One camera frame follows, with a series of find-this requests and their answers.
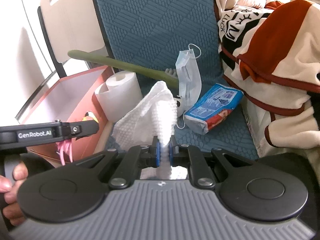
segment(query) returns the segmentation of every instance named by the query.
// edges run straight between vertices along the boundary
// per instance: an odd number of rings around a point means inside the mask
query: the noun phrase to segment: wet wipes package
[[[185,124],[194,132],[206,134],[236,108],[243,97],[242,91],[215,84],[185,114]]]

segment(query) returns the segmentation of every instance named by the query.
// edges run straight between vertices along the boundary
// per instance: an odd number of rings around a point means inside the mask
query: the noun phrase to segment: cardboard box
[[[40,98],[22,123],[54,122],[57,119],[62,122],[78,122],[87,111],[91,111],[99,121],[99,131],[77,141],[73,138],[72,155],[75,161],[92,155],[108,122],[94,91],[111,75],[112,68],[102,66],[59,79]],[[60,161],[55,143],[28,149],[46,159]],[[68,156],[64,157],[66,162],[69,162]]]

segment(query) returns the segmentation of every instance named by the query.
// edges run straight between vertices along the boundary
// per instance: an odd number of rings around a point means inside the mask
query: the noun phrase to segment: paper towel roll
[[[113,74],[95,90],[95,95],[111,122],[119,121],[142,100],[137,76],[130,71]]]

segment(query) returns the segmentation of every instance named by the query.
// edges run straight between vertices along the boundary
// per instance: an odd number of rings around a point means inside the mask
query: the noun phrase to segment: pink ribbon
[[[61,164],[64,166],[66,165],[65,161],[64,161],[64,153],[69,155],[69,159],[71,162],[73,162],[72,160],[72,140],[68,139],[68,140],[64,140],[62,142],[57,142],[57,147],[58,147],[58,152],[60,155],[60,160],[61,160]]]

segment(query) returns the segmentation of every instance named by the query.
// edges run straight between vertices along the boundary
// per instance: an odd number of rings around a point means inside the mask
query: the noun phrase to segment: human hand
[[[18,189],[28,177],[28,169],[24,163],[19,163],[14,168],[13,177],[16,180],[14,185],[9,179],[0,176],[0,193],[4,193],[4,200],[9,204],[3,209],[3,215],[10,220],[13,226],[18,226],[25,220],[17,203]]]

